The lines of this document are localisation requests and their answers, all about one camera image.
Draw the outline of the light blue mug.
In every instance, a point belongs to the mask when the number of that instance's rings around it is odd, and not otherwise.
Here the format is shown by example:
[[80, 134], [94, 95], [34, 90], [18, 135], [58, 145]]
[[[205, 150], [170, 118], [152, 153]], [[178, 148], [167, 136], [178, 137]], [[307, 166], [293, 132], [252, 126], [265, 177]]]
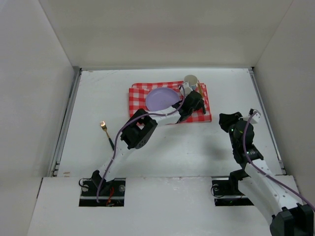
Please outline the light blue mug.
[[189, 87], [192, 90], [195, 90], [198, 87], [199, 80], [194, 75], [187, 75], [184, 77], [184, 82], [189, 84]]

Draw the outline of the purple plastic plate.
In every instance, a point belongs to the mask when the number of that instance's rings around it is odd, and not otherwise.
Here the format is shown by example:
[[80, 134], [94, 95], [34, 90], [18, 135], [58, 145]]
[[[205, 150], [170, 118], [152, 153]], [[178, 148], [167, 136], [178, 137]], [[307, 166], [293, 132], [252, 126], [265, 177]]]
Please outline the purple plastic plate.
[[155, 112], [164, 110], [178, 101], [180, 101], [180, 97], [173, 89], [156, 88], [148, 93], [145, 99], [145, 104], [149, 111]]

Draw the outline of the red white checkered cloth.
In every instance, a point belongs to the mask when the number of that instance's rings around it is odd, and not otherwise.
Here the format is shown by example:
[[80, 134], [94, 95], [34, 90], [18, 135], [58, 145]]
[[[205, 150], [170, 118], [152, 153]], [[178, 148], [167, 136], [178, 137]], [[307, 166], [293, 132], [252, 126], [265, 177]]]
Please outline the red white checkered cloth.
[[[156, 88], [170, 88], [174, 90], [180, 98], [183, 96], [180, 93], [179, 85], [181, 85], [183, 81], [172, 81], [172, 82], [158, 82], [158, 83], [135, 83], [128, 89], [128, 105], [129, 105], [129, 116], [133, 116], [133, 114], [140, 108], [149, 111], [146, 106], [146, 97], [147, 95]], [[205, 83], [200, 83], [203, 93], [204, 107], [206, 113], [204, 114], [202, 109], [195, 111], [192, 115], [185, 121], [185, 123], [189, 122], [211, 122], [212, 114], [208, 99], [208, 92]]]

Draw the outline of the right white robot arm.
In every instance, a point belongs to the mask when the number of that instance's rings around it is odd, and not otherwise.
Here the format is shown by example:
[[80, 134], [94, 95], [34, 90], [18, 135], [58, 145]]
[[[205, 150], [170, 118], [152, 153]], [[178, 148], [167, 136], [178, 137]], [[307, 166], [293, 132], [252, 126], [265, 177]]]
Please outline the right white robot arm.
[[251, 109], [219, 115], [219, 125], [229, 134], [232, 153], [241, 169], [229, 176], [232, 191], [245, 195], [264, 216], [273, 236], [313, 236], [315, 207], [297, 191], [276, 179], [263, 155], [253, 144], [254, 124], [260, 112]]

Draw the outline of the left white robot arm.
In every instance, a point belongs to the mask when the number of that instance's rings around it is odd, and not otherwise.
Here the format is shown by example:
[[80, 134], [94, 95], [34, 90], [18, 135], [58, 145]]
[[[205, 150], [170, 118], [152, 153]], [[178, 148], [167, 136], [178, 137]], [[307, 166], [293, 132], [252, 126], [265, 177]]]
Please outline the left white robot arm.
[[172, 106], [156, 112], [139, 109], [118, 131], [114, 143], [114, 152], [110, 160], [106, 161], [92, 174], [92, 182], [99, 186], [115, 179], [118, 171], [127, 158], [137, 149], [147, 144], [156, 128], [177, 124], [187, 120], [193, 112], [203, 109], [204, 100], [196, 91], [190, 92], [183, 100]]

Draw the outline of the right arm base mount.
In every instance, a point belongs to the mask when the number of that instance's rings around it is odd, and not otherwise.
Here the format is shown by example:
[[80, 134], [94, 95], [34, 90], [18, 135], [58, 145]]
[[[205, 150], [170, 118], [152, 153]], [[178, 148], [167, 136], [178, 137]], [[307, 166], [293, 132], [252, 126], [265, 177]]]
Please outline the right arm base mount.
[[229, 177], [212, 178], [211, 194], [216, 207], [253, 206], [249, 198], [239, 191], [238, 181], [248, 175], [243, 170], [230, 173]]

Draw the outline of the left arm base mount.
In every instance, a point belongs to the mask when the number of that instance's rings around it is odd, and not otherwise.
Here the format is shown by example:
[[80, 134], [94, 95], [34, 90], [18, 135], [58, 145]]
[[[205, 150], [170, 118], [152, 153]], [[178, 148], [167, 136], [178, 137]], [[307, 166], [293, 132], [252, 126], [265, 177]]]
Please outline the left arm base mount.
[[104, 180], [96, 199], [101, 176], [95, 171], [91, 178], [81, 178], [79, 198], [80, 207], [123, 207], [125, 204], [126, 179], [116, 178], [107, 182]]

